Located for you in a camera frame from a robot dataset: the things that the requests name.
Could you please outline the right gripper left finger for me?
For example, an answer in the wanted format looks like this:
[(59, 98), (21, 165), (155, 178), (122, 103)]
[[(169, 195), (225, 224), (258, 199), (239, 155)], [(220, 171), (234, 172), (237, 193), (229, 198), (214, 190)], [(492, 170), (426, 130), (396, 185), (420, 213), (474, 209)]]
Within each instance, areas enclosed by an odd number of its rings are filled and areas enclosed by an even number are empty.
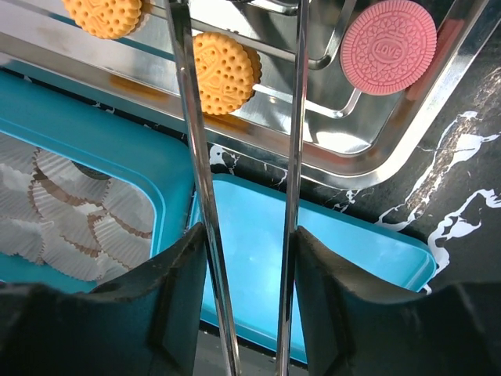
[(190, 375), (206, 277), (206, 231), (89, 293), (1, 288), (4, 375)]

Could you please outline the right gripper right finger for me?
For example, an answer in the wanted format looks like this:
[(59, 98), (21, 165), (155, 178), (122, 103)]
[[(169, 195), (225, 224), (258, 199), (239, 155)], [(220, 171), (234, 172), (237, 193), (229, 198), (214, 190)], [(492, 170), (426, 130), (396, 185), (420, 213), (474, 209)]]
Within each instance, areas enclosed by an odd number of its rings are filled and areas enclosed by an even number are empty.
[(423, 295), (340, 257), (303, 227), (295, 237), (309, 374), (499, 374), (499, 283)]

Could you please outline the black cookie bottom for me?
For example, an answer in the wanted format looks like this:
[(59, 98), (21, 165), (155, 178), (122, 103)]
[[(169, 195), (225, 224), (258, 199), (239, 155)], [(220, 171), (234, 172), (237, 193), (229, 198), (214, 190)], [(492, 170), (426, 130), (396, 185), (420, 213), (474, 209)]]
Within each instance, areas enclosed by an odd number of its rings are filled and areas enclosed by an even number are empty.
[(110, 179), (110, 176), (105, 174), (105, 173), (102, 173), (102, 172), (99, 172), (93, 168), (90, 168), (88, 166), (85, 166), (85, 165), (82, 165), (82, 164), (78, 164), (76, 162), (74, 162), (74, 166), (81, 172), (83, 173), (84, 175), (88, 176), (90, 179), (94, 179), (94, 180), (108, 180)]

